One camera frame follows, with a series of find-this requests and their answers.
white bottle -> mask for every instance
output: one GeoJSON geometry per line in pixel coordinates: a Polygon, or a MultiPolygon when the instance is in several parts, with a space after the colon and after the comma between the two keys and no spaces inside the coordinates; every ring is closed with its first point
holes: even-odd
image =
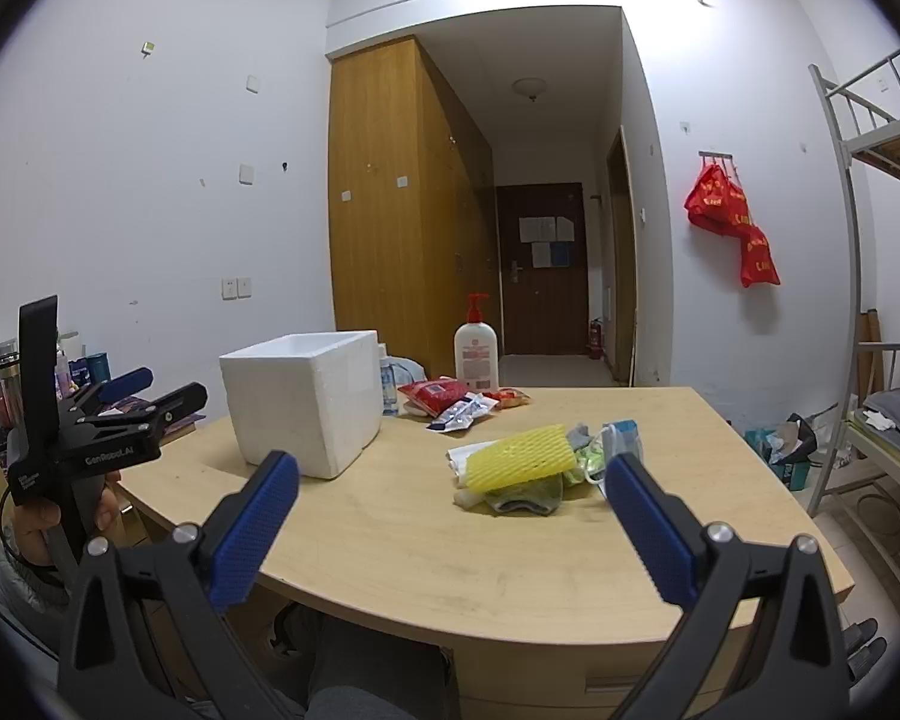
{"type": "Polygon", "coordinates": [[[470,310],[466,315],[466,324],[461,324],[453,336],[457,380],[466,384],[471,392],[500,389],[497,334],[484,322],[477,305],[478,300],[488,297],[489,295],[477,293],[470,296],[470,310]]]}

red snack bag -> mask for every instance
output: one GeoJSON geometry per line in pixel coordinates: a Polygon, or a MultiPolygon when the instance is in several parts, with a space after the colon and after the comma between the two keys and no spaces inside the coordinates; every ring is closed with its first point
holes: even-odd
{"type": "Polygon", "coordinates": [[[740,259],[740,281],[744,287],[751,284],[780,285],[780,277],[770,258],[770,244],[759,227],[748,225],[746,238],[740,239],[740,259]]]}
{"type": "Polygon", "coordinates": [[[413,405],[422,408],[431,416],[441,415],[467,394],[466,384],[456,379],[413,382],[397,389],[403,392],[413,405]]]}
{"type": "Polygon", "coordinates": [[[530,396],[520,389],[514,389],[512,386],[502,386],[496,391],[481,392],[489,398],[493,398],[500,403],[501,409],[512,409],[514,406],[523,406],[530,403],[530,396]]]}

snack package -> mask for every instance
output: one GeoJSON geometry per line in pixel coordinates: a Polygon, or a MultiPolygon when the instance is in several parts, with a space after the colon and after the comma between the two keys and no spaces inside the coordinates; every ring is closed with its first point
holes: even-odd
{"type": "Polygon", "coordinates": [[[403,402],[403,410],[410,416],[423,416],[423,418],[433,419],[429,413],[426,413],[423,410],[423,406],[416,405],[412,400],[405,400],[403,402]]]}
{"type": "Polygon", "coordinates": [[[512,386],[501,386],[500,389],[484,392],[483,395],[491,397],[500,403],[501,409],[512,409],[514,406],[523,406],[530,403],[530,396],[520,389],[512,386]]]}
{"type": "Polygon", "coordinates": [[[475,392],[468,392],[463,400],[454,403],[433,422],[427,425],[428,430],[439,433],[453,433],[466,430],[481,416],[487,416],[497,406],[497,401],[475,392]]]}
{"type": "Polygon", "coordinates": [[[466,395],[466,384],[456,379],[413,382],[397,389],[410,399],[410,403],[431,416],[441,415],[466,395]]]}

person's hand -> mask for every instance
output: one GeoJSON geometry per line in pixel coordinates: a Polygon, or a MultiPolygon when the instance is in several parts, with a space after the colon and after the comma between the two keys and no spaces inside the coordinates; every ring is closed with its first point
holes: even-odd
{"type": "MultiPolygon", "coordinates": [[[[111,471],[103,478],[111,483],[119,482],[120,471],[111,471]]],[[[104,486],[94,513],[94,523],[98,530],[106,531],[118,513],[117,496],[113,494],[113,490],[104,486]]],[[[23,506],[13,507],[11,521],[20,557],[36,565],[53,565],[44,531],[60,524],[60,507],[43,498],[29,501],[23,506]]]]}

paper notice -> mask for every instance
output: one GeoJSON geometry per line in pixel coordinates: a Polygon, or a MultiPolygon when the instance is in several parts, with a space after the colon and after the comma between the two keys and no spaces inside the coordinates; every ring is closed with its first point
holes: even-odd
{"type": "Polygon", "coordinates": [[[574,240],[573,220],[570,220],[570,218],[567,217],[557,217],[557,240],[574,240]]]}
{"type": "Polygon", "coordinates": [[[558,241],[550,245],[550,266],[568,268],[570,266],[570,244],[558,241]]]}
{"type": "Polygon", "coordinates": [[[530,244],[533,247],[533,267],[549,268],[550,265],[550,244],[547,242],[535,242],[530,244]]]}
{"type": "Polygon", "coordinates": [[[557,240],[557,220],[553,217],[540,217],[540,237],[538,241],[557,240]]]}
{"type": "Polygon", "coordinates": [[[540,218],[520,217],[520,242],[532,244],[540,240],[540,218]]]}

